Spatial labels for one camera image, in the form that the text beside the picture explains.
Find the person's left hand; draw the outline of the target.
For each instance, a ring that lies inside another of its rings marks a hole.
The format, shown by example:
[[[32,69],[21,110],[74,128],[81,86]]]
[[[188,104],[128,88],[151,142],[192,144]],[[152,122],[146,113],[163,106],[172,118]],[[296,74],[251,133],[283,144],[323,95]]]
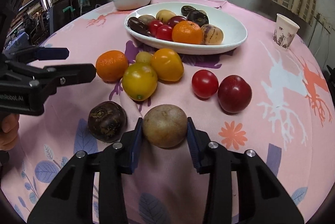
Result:
[[[9,114],[2,120],[0,133],[0,150],[9,151],[15,146],[19,138],[18,129],[18,114]]]

